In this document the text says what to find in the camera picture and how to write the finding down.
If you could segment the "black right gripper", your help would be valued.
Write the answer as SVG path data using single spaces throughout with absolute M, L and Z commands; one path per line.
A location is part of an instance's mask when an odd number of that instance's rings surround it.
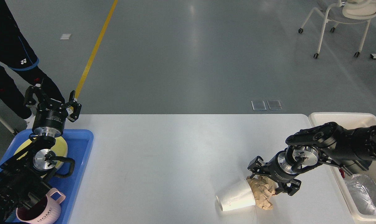
M 292 165 L 287 162 L 285 155 L 285 151 L 280 151 L 268 162 L 261 156 L 256 156 L 247 167 L 252 172 L 249 178 L 253 179 L 256 175 L 270 177 L 278 185 L 274 195 L 287 193 L 293 196 L 299 191 L 302 182 L 294 179 L 298 174 L 293 172 Z

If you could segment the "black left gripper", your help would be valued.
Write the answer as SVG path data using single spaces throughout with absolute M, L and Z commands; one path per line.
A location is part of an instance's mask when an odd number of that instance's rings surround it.
M 52 100 L 39 86 L 29 86 L 25 92 L 23 106 L 37 111 L 32 126 L 33 134 L 37 136 L 62 136 L 65 121 L 75 122 L 82 109 L 82 105 L 75 98 L 76 91 L 70 92 L 69 101 L 61 105 L 52 106 Z

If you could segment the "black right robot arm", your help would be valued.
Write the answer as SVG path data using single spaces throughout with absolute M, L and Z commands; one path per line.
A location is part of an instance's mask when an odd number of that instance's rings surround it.
M 278 184 L 276 194 L 294 195 L 301 186 L 296 177 L 326 164 L 347 171 L 343 161 L 376 161 L 376 125 L 345 129 L 328 122 L 310 129 L 301 129 L 286 139 L 288 147 L 269 162 L 261 156 L 248 166 L 252 177 L 268 177 Z

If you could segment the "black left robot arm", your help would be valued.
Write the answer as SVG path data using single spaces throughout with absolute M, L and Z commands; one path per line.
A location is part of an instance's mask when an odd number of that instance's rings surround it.
M 62 103 L 49 98 L 37 84 L 28 87 L 23 104 L 35 107 L 37 114 L 31 143 L 0 165 L 0 224 L 5 224 L 16 208 L 31 209 L 50 191 L 52 177 L 70 177 L 75 167 L 74 159 L 57 156 L 51 150 L 64 132 L 66 119 L 74 122 L 79 118 L 82 105 L 75 91 Z

